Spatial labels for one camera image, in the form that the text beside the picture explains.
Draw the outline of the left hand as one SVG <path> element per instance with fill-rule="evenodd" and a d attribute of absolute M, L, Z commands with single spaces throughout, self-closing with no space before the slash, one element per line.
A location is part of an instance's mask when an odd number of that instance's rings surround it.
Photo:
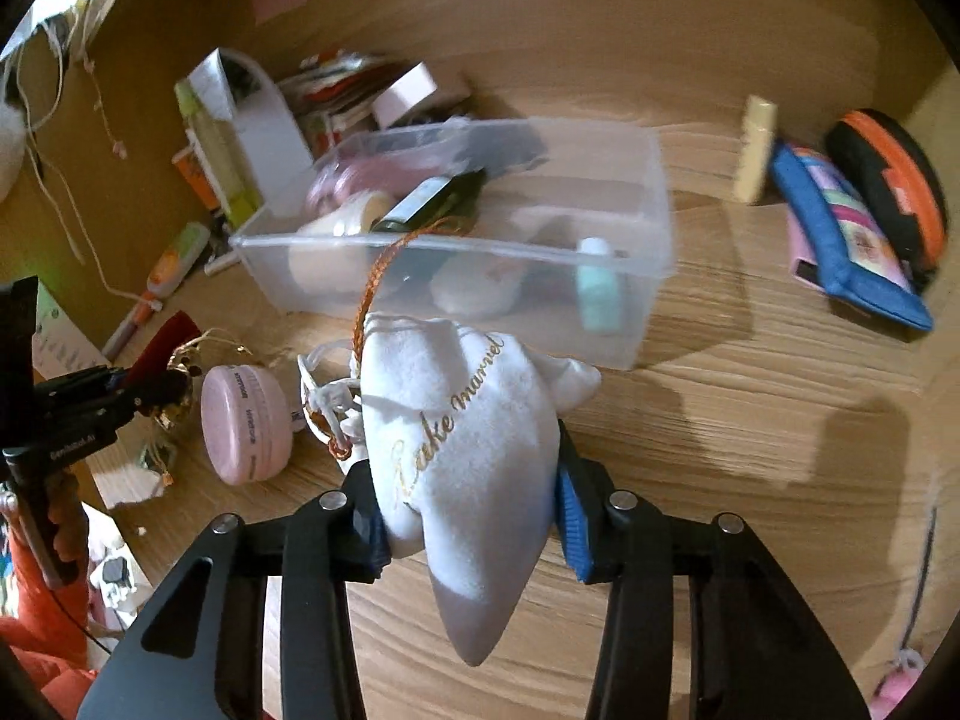
<path fill-rule="evenodd" d="M 13 647 L 46 658 L 59 658 L 71 667 L 88 666 L 88 639 L 82 633 L 88 612 L 88 519 L 75 486 L 50 493 L 49 518 L 57 527 L 55 552 L 80 567 L 80 577 L 51 590 L 26 543 L 16 497 L 5 493 L 2 514 L 10 525 L 10 553 L 18 589 L 18 611 L 2 617 L 2 634 Z"/>

